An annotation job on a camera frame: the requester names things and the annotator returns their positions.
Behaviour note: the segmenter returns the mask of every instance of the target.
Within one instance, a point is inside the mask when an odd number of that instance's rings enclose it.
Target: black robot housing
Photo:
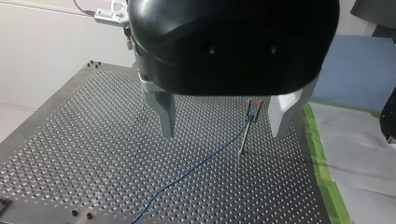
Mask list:
[[[313,80],[338,0],[129,0],[139,73],[188,95],[277,95]]]

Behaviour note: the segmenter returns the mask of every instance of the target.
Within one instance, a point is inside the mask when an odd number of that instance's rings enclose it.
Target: green tape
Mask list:
[[[330,220],[335,224],[351,224],[353,221],[350,219],[337,184],[332,181],[332,177],[330,175],[314,112],[309,104],[306,104],[303,107],[303,110],[305,114],[305,135],[311,152],[312,163],[319,189]]]

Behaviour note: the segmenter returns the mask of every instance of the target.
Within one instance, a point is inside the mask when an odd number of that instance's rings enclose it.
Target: wire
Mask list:
[[[78,10],[80,10],[82,13],[86,14],[87,16],[92,16],[92,17],[93,17],[93,15],[95,14],[94,11],[91,11],[91,10],[84,10],[84,9],[82,9],[81,7],[79,7],[78,4],[77,4],[77,2],[76,2],[76,0],[73,0],[73,2],[75,3],[75,5],[76,5],[76,7],[78,8]]]
[[[137,218],[134,219],[134,221],[131,224],[135,224],[137,221],[139,221],[139,219],[145,215],[145,213],[149,210],[149,207],[151,206],[152,202],[158,197],[158,195],[160,195],[160,193],[164,192],[166,189],[169,189],[171,187],[173,187],[175,184],[177,184],[178,182],[180,182],[182,179],[184,179],[185,177],[187,177],[188,175],[190,175],[192,172],[194,172],[196,169],[200,168],[201,165],[203,165],[204,163],[206,163],[207,161],[211,160],[214,156],[218,155],[221,151],[223,151],[226,147],[228,147],[230,144],[232,144],[233,142],[235,142],[242,134],[242,132],[246,129],[246,127],[249,125],[250,122],[252,122],[254,119],[253,115],[250,115],[249,119],[247,120],[245,126],[241,129],[241,131],[239,132],[239,134],[237,134],[230,142],[228,142],[227,144],[225,144],[223,147],[221,147],[220,149],[218,149],[217,151],[215,151],[214,153],[212,153],[211,155],[207,156],[203,161],[200,161],[198,164],[196,164],[194,167],[192,167],[188,172],[186,172],[184,175],[182,175],[180,178],[178,178],[177,180],[175,180],[174,182],[168,184],[167,186],[165,186],[164,188],[162,188],[161,190],[159,190],[157,193],[155,193],[152,198],[150,199],[150,201],[148,202],[148,204],[146,205],[145,209],[139,214],[139,216],[137,216]]]

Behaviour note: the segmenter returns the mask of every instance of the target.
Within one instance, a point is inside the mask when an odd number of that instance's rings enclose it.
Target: perforated metal table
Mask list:
[[[82,68],[0,145],[6,223],[130,223],[151,196],[243,127],[241,97],[177,96],[161,136],[134,68]],[[139,223],[329,223],[302,115],[271,137],[264,109],[241,139],[167,190]]]

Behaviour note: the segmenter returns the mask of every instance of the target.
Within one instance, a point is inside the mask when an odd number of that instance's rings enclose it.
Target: blue panel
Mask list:
[[[391,39],[337,35],[312,99],[380,112],[396,86]]]

